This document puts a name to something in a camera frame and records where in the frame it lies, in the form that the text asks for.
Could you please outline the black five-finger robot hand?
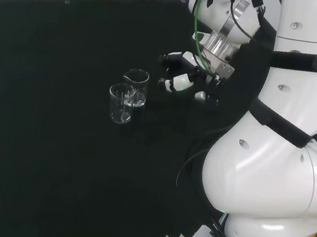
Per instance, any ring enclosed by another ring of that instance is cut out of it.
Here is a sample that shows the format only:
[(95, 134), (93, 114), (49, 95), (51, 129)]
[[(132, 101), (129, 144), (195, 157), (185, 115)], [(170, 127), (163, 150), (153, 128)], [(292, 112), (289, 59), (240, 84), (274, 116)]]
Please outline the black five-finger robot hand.
[(158, 80), (160, 90), (179, 96), (193, 91), (195, 101), (210, 107), (218, 106), (218, 89), (235, 71), (230, 64), (224, 62), (208, 70), (200, 57), (189, 51), (163, 54), (158, 61), (169, 75)]

